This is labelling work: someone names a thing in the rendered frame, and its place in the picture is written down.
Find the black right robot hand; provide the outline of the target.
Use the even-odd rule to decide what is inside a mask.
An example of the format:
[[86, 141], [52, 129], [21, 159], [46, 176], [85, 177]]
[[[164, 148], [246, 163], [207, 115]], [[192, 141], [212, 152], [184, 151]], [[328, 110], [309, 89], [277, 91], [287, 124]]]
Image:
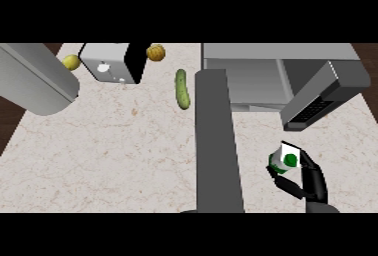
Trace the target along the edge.
[[283, 172], [274, 164], [266, 166], [274, 178], [277, 187], [299, 199], [308, 202], [328, 203], [328, 188], [321, 166], [316, 164], [305, 150], [300, 151], [302, 182], [299, 185], [294, 181], [283, 176]]

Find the white and green milk carton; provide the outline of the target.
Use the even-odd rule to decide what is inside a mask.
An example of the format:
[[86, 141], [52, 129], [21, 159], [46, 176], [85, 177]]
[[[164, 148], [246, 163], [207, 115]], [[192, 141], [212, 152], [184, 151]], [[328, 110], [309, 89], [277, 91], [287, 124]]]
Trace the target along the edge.
[[280, 174], [300, 167], [300, 153], [300, 147], [287, 141], [281, 142], [278, 150], [269, 156], [269, 166]]

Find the dark grey microwave door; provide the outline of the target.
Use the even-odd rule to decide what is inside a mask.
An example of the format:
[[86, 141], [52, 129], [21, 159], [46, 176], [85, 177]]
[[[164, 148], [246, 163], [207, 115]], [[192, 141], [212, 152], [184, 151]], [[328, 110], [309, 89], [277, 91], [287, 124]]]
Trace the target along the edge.
[[244, 198], [226, 71], [195, 75], [197, 211], [243, 213]]

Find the grey microwave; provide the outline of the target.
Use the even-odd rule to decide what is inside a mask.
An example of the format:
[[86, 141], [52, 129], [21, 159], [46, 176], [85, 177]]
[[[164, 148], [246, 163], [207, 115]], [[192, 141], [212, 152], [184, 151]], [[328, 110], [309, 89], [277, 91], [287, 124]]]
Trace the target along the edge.
[[370, 86], [349, 43], [204, 43], [201, 68], [222, 70], [235, 112], [277, 112], [302, 131]]

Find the green cucumber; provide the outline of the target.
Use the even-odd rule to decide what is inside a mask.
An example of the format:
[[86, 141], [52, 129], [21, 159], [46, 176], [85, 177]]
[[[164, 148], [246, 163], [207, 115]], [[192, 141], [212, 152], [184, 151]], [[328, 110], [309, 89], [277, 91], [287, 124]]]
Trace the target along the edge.
[[176, 72], [176, 100], [179, 107], [187, 110], [191, 106], [191, 97], [187, 87], [187, 71], [184, 69], [179, 69]]

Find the brown round potato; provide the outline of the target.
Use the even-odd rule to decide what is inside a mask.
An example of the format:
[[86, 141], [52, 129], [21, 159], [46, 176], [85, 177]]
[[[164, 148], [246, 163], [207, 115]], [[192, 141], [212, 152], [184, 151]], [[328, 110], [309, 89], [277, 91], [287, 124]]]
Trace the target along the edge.
[[166, 48], [161, 44], [154, 44], [148, 49], [147, 49], [147, 55], [151, 61], [161, 61], [166, 57]]

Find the grey and black toaster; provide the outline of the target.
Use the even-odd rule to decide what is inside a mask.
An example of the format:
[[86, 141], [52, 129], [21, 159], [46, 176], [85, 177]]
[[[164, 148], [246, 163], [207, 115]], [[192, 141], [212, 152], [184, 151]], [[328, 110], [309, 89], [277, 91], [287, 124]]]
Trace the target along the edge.
[[147, 65], [151, 44], [86, 43], [79, 58], [99, 82], [139, 84]]

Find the yellow lemon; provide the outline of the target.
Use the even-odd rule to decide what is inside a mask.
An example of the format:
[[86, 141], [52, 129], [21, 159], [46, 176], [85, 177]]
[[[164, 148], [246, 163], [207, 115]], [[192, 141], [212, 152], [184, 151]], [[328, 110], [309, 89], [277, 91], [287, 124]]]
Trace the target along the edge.
[[82, 64], [79, 56], [74, 54], [68, 55], [63, 60], [63, 64], [70, 71], [74, 71]]

